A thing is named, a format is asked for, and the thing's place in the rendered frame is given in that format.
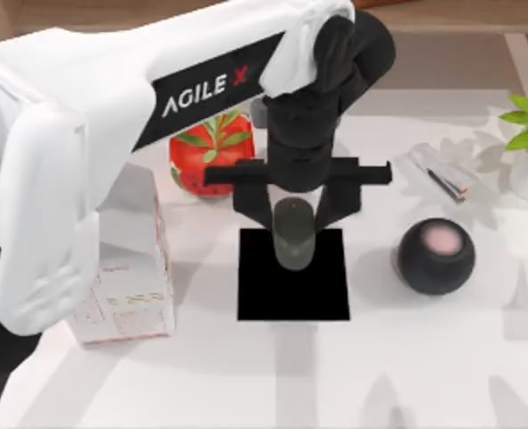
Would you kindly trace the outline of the black round speaker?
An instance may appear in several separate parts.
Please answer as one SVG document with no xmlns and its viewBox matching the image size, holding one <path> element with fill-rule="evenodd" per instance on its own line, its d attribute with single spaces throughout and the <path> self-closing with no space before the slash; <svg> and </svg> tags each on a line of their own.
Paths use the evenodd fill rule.
<svg viewBox="0 0 528 429">
<path fill-rule="evenodd" d="M 443 296 L 459 290 L 476 263 L 472 238 L 460 224 L 445 218 L 427 218 L 411 225 L 398 242 L 395 266 L 412 290 Z"/>
</svg>

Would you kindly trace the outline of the white stapler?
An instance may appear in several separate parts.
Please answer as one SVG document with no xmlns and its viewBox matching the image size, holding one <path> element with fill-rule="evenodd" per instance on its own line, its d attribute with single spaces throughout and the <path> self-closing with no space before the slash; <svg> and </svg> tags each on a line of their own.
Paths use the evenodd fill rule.
<svg viewBox="0 0 528 429">
<path fill-rule="evenodd" d="M 428 143 L 417 144 L 403 155 L 403 159 L 417 170 L 418 174 L 441 189 L 455 204 L 466 202 L 472 187 L 469 175 L 437 149 Z"/>
</svg>

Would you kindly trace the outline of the white carton box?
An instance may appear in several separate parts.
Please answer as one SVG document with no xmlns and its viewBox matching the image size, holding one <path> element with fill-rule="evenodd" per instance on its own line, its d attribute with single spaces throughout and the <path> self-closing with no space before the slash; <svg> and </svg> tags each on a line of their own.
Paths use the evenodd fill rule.
<svg viewBox="0 0 528 429">
<path fill-rule="evenodd" d="M 99 271 L 68 320 L 83 346 L 171 336 L 169 246 L 155 177 L 126 164 L 99 207 Z"/>
</svg>

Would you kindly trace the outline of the black square mat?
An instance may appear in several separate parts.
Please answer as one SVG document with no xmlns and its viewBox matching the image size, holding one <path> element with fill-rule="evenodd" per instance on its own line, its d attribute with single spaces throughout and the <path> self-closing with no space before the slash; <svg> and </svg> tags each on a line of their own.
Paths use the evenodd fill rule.
<svg viewBox="0 0 528 429">
<path fill-rule="evenodd" d="M 241 229 L 237 318 L 257 322 L 348 321 L 343 231 L 320 231 L 311 264 L 301 271 L 290 271 L 277 261 L 269 231 Z"/>
</svg>

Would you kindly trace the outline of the grey computer mouse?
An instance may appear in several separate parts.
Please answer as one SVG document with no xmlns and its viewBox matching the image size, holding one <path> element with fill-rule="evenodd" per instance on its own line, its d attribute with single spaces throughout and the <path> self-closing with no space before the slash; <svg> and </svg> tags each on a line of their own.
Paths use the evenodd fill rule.
<svg viewBox="0 0 528 429">
<path fill-rule="evenodd" d="M 301 271 L 311 263 L 315 250 L 314 209 L 303 198 L 287 197 L 273 209 L 272 239 L 279 264 Z"/>
</svg>

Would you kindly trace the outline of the red tomato can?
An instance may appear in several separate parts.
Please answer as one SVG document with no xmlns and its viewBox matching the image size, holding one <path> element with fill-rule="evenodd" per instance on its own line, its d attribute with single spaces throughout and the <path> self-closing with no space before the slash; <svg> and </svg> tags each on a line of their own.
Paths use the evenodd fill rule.
<svg viewBox="0 0 528 429">
<path fill-rule="evenodd" d="M 210 166 L 231 166 L 255 155 L 253 128 L 239 109 L 189 127 L 170 138 L 171 175 L 176 184 L 201 198 L 227 197 L 231 185 L 206 185 L 204 172 Z"/>
</svg>

